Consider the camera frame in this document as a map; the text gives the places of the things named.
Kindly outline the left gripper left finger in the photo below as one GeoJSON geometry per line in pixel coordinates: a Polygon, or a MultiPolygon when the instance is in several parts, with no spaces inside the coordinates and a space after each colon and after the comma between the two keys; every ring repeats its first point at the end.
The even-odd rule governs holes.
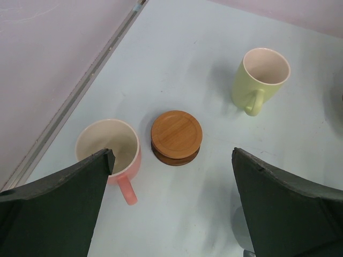
{"type": "Polygon", "coordinates": [[[1,256],[87,256],[114,164],[105,148],[1,192],[1,256]]]}

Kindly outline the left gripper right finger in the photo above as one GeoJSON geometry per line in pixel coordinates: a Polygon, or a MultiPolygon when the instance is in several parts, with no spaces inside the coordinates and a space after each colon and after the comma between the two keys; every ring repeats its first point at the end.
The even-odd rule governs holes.
{"type": "Polygon", "coordinates": [[[232,166],[255,256],[342,256],[342,191],[241,148],[232,166]]]}

